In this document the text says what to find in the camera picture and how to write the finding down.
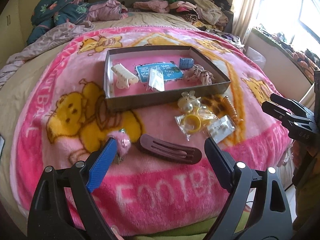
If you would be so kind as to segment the maroon hair clip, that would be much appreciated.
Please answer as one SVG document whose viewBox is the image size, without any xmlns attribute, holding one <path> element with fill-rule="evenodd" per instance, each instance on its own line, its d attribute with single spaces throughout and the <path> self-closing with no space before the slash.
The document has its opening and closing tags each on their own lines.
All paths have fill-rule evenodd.
<svg viewBox="0 0 320 240">
<path fill-rule="evenodd" d="M 143 153 L 172 163 L 195 165 L 202 159 L 198 148 L 173 144 L 148 134 L 140 136 L 136 147 Z"/>
</svg>

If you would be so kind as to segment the pink sheer hair scrunchie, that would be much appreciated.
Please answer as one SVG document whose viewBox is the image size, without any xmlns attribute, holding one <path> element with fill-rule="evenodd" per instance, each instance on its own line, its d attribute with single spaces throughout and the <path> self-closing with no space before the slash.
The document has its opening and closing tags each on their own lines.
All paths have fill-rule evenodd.
<svg viewBox="0 0 320 240">
<path fill-rule="evenodd" d="M 200 65 L 193 65 L 183 73 L 183 78 L 188 82 L 199 82 L 203 86 L 212 85 L 216 82 L 213 74 Z"/>
</svg>

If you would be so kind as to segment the dark cardboard tray box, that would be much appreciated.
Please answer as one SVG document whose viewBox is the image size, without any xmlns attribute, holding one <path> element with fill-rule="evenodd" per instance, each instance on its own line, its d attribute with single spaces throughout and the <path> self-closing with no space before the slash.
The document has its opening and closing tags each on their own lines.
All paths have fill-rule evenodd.
<svg viewBox="0 0 320 240">
<path fill-rule="evenodd" d="M 180 68 L 182 59 L 204 69 L 204 76 Z M 203 52 L 190 46 L 139 46 L 110 49 L 106 54 L 104 91 L 106 105 L 113 112 L 177 101 L 183 92 L 196 97 L 222 94 L 230 79 Z"/>
</svg>

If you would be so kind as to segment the pink fluffy hair clip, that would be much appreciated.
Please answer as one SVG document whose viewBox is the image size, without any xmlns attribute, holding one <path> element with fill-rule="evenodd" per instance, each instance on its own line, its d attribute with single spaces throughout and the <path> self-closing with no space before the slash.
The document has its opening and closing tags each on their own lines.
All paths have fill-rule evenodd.
<svg viewBox="0 0 320 240">
<path fill-rule="evenodd" d="M 131 147 L 130 137 L 127 135 L 125 129 L 120 129 L 118 131 L 112 131 L 107 135 L 109 138 L 113 138 L 117 143 L 117 152 L 114 159 L 116 164 L 120 164 L 124 157 L 128 154 Z"/>
</svg>

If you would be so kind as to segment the yellow hoop earrings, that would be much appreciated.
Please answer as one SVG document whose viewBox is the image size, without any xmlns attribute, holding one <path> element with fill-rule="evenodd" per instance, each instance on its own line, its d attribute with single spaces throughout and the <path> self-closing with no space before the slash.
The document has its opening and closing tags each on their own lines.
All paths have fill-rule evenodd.
<svg viewBox="0 0 320 240">
<path fill-rule="evenodd" d="M 176 124 L 188 141 L 191 136 L 200 133 L 217 120 L 218 117 L 205 105 L 194 109 L 190 113 L 175 116 Z"/>
</svg>

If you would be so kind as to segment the pearl flower hair clip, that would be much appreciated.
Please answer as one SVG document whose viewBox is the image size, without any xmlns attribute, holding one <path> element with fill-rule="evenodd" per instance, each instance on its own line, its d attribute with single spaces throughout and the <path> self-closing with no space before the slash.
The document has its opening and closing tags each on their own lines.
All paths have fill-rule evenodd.
<svg viewBox="0 0 320 240">
<path fill-rule="evenodd" d="M 183 92 L 179 98 L 177 105 L 183 113 L 191 113 L 193 110 L 201 106 L 200 97 L 195 96 L 195 91 Z"/>
</svg>

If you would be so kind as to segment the cream window curtain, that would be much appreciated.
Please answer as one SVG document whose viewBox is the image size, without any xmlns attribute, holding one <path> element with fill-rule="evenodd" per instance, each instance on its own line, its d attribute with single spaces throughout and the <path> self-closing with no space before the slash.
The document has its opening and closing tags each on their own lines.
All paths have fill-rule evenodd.
<svg viewBox="0 0 320 240">
<path fill-rule="evenodd" d="M 243 44 L 246 43 L 253 23 L 257 18 L 261 0 L 233 0 L 232 34 L 238 36 Z"/>
</svg>

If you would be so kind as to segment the cream white hair claw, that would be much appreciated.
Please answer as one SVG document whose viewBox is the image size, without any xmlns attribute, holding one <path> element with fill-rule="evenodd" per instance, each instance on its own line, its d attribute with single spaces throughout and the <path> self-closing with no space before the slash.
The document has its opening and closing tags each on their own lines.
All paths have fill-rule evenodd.
<svg viewBox="0 0 320 240">
<path fill-rule="evenodd" d="M 116 87 L 118 89 L 129 89 L 130 85 L 139 82 L 139 78 L 126 69 L 121 63 L 112 66 L 111 70 L 117 76 Z"/>
</svg>

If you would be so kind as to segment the dark floral quilt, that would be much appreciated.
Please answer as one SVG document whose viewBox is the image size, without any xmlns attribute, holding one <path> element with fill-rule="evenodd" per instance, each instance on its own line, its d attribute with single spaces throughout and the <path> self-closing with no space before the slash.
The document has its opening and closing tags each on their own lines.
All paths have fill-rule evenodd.
<svg viewBox="0 0 320 240">
<path fill-rule="evenodd" d="M 86 0 L 40 0 L 30 19 L 33 30 L 27 44 L 34 43 L 58 25 L 80 24 L 86 19 L 90 6 Z"/>
</svg>

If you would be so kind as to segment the peach spiral hair clip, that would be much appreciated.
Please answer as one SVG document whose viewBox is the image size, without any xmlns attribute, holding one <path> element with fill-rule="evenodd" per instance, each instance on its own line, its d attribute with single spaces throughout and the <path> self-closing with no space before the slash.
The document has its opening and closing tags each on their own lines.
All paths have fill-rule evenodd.
<svg viewBox="0 0 320 240">
<path fill-rule="evenodd" d="M 229 117 L 232 119 L 235 125 L 240 125 L 243 120 L 238 116 L 233 104 L 231 103 L 230 99 L 228 96 L 225 96 L 222 99 L 222 103 L 224 105 L 224 108 L 229 115 Z"/>
</svg>

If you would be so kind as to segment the pink folded garment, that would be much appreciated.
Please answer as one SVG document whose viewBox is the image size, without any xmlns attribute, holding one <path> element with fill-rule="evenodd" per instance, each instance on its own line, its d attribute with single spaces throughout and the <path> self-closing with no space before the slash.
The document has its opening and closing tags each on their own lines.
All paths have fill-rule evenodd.
<svg viewBox="0 0 320 240">
<path fill-rule="evenodd" d="M 149 10 L 157 13 L 165 14 L 169 13 L 169 3 L 164 0 L 150 0 L 147 2 L 135 2 L 133 8 L 140 10 Z"/>
</svg>

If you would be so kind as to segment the clear box of rhinestone earrings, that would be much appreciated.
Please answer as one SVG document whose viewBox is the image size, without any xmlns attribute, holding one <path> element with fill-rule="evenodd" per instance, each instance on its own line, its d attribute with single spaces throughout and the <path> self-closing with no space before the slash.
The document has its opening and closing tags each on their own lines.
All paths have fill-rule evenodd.
<svg viewBox="0 0 320 240">
<path fill-rule="evenodd" d="M 194 59 L 193 58 L 187 58 L 187 57 L 182 57 L 179 60 L 178 67 L 181 70 L 188 70 L 194 66 Z"/>
</svg>

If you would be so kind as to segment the pile of clothes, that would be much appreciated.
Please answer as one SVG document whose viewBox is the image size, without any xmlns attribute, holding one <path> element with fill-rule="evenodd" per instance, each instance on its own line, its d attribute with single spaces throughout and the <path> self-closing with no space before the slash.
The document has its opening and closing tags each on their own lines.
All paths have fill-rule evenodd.
<svg viewBox="0 0 320 240">
<path fill-rule="evenodd" d="M 232 34 L 234 14 L 227 0 L 168 0 L 170 13 L 197 29 L 213 33 L 243 50 L 240 37 Z"/>
</svg>

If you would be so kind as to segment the clear plastic packet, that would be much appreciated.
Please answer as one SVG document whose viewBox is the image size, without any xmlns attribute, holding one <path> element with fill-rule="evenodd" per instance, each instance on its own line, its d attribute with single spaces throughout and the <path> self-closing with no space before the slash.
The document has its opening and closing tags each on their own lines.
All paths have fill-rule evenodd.
<svg viewBox="0 0 320 240">
<path fill-rule="evenodd" d="M 148 90 L 156 90 L 158 92 L 165 91 L 164 76 L 159 68 L 150 68 L 148 77 Z"/>
</svg>

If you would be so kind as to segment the pearl earrings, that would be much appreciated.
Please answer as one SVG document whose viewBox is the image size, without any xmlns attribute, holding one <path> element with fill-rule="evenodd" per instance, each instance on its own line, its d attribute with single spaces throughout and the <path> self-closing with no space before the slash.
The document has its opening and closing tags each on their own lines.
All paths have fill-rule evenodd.
<svg viewBox="0 0 320 240">
<path fill-rule="evenodd" d="M 235 129 L 236 125 L 228 115 L 224 115 L 207 126 L 208 134 L 217 144 L 231 135 Z"/>
</svg>

